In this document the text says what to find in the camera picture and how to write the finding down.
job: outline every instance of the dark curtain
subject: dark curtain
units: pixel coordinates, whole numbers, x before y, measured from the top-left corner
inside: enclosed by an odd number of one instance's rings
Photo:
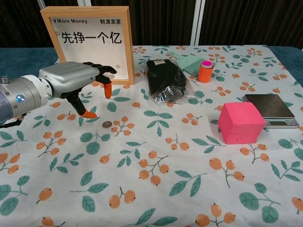
[[[303,48],[303,0],[206,0],[199,45]]]
[[[77,0],[45,0],[46,6],[77,6]],[[53,47],[36,0],[0,0],[0,47]]]
[[[189,45],[196,0],[91,0],[129,6],[133,45]]]

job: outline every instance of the coin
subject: coin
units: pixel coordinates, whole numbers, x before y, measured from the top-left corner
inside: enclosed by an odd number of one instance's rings
[[[110,126],[112,126],[112,123],[110,121],[103,122],[102,127],[105,129],[108,129]]]

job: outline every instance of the blue light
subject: blue light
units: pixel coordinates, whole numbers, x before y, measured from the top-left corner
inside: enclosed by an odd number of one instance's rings
[[[25,101],[25,96],[24,95],[17,95],[16,96],[16,101],[19,103],[22,103]]]

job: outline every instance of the white sign board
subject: white sign board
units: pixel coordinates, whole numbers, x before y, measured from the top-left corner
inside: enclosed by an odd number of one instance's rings
[[[66,61],[109,65],[128,79],[123,27],[118,17],[51,18]]]

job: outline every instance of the black package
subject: black package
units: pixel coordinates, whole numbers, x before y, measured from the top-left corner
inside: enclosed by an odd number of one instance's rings
[[[157,103],[174,102],[184,96],[186,77],[170,60],[147,61],[148,85]]]

